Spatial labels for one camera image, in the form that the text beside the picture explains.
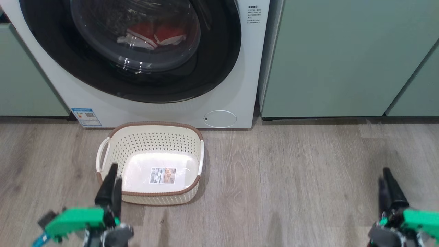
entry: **product label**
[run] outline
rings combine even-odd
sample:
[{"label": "product label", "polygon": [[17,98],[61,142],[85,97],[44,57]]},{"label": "product label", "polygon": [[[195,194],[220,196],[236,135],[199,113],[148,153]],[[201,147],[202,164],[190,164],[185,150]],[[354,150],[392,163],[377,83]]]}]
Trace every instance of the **product label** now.
[{"label": "product label", "polygon": [[100,127],[102,124],[90,108],[72,108],[79,123],[84,127]]},{"label": "product label", "polygon": [[257,5],[252,5],[248,7],[247,12],[247,24],[258,24],[261,23],[262,9]]},{"label": "product label", "polygon": [[175,168],[151,168],[150,184],[174,184]]}]

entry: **brown basket rim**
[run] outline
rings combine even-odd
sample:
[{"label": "brown basket rim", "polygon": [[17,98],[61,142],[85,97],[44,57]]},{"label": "brown basket rim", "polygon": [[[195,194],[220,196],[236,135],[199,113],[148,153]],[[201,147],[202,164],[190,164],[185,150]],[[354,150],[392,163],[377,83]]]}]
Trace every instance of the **brown basket rim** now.
[{"label": "brown basket rim", "polygon": [[[189,125],[189,124],[184,124],[184,123],[171,123],[171,122],[132,122],[132,123],[125,123],[122,125],[119,125],[118,127],[114,128],[114,130],[108,135],[109,138],[113,137],[113,135],[118,132],[119,130],[126,128],[126,127],[131,127],[131,126],[140,126],[140,125],[163,125],[163,126],[173,126],[173,127],[182,127],[182,128],[187,128],[192,130],[193,132],[195,132],[198,137],[200,138],[200,141],[203,141],[203,136],[201,135],[201,132]],[[99,184],[102,184],[102,174],[100,172],[96,173],[97,176],[97,180],[99,181]],[[175,192],[163,192],[163,193],[137,193],[137,192],[127,192],[127,191],[122,191],[122,195],[127,195],[127,196],[179,196],[179,195],[183,195],[189,191],[191,191],[196,185],[197,183],[200,181],[201,176],[197,175],[197,177],[195,178],[195,181],[186,189],[184,190],[180,190],[180,191],[175,191]]]}]

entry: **wooden floor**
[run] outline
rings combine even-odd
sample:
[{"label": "wooden floor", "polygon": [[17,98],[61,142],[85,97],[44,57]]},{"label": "wooden floor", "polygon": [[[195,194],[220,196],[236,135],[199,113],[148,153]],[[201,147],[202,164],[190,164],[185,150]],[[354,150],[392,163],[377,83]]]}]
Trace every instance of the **wooden floor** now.
[{"label": "wooden floor", "polygon": [[[30,246],[49,209],[93,205],[95,156],[109,132],[0,119],[0,246]],[[131,247],[365,246],[384,166],[414,207],[439,210],[434,122],[257,120],[250,131],[202,133],[205,169],[192,203],[123,204],[122,221],[135,226]]]}]

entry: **laundry basket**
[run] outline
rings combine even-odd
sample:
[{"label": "laundry basket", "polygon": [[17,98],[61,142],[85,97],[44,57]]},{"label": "laundry basket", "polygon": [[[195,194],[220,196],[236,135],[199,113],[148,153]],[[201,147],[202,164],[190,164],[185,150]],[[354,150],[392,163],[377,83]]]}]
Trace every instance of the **laundry basket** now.
[{"label": "laundry basket", "polygon": [[[96,156],[97,178],[102,183],[111,164],[117,163],[119,165],[117,174],[123,177],[123,201],[144,205],[185,204],[194,198],[198,190],[203,160],[203,137],[193,126],[166,122],[127,123],[115,128],[101,143]],[[167,162],[171,162],[171,166],[176,162],[188,164],[192,162],[192,169],[181,169],[187,172],[184,176],[183,189],[175,190],[169,187],[170,184],[157,185],[155,170],[164,169]],[[136,169],[147,170],[152,163],[154,163],[152,166],[161,167],[151,168],[149,183],[146,182],[143,187],[138,187],[147,192],[133,192],[132,188],[127,191],[124,188],[125,182],[130,182],[131,175],[137,176]]]}]

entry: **white plastic basket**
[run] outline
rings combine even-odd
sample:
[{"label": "white plastic basket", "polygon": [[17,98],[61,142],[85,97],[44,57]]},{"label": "white plastic basket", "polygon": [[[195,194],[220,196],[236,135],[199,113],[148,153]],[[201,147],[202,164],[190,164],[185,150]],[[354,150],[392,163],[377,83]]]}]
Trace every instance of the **white plastic basket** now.
[{"label": "white plastic basket", "polygon": [[187,124],[166,122],[138,122],[123,124],[113,130],[100,145],[96,156],[97,178],[102,183],[111,164],[117,163],[122,176],[125,165],[135,155],[153,152],[172,152],[190,157],[198,164],[194,181],[180,191],[137,193],[122,191],[122,200],[143,205],[178,205],[192,200],[197,193],[204,160],[203,137]]}]

